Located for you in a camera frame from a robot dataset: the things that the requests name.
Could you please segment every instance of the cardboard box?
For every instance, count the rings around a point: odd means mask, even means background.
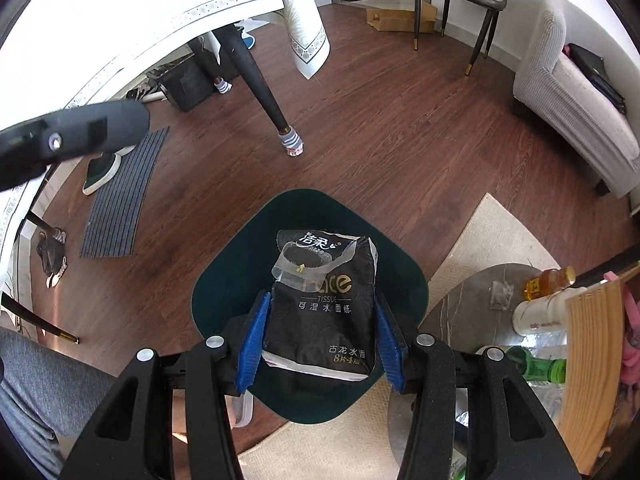
[[[420,32],[433,32],[436,22],[436,7],[422,2],[420,11]],[[367,9],[367,23],[380,32],[413,32],[414,12],[412,10]]]

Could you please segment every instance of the sofa armrest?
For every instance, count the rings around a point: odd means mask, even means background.
[[[562,0],[542,0],[536,27],[518,72],[544,69],[551,72],[566,40]]]

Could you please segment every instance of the person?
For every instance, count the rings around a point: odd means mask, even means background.
[[[0,327],[2,478],[56,480],[59,436],[77,438],[115,377]],[[227,399],[229,421],[235,415]],[[174,395],[173,431],[184,433],[184,397]]]

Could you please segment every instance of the white tablecloth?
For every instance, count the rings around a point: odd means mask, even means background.
[[[106,101],[191,38],[273,11],[311,77],[329,53],[314,0],[31,0],[0,48],[0,130]],[[41,180],[0,194],[0,277]]]

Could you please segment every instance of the orange juice bottle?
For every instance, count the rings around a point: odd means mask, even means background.
[[[523,295],[526,300],[535,300],[565,290],[575,283],[575,270],[572,266],[564,269],[543,270],[536,278],[524,285]]]

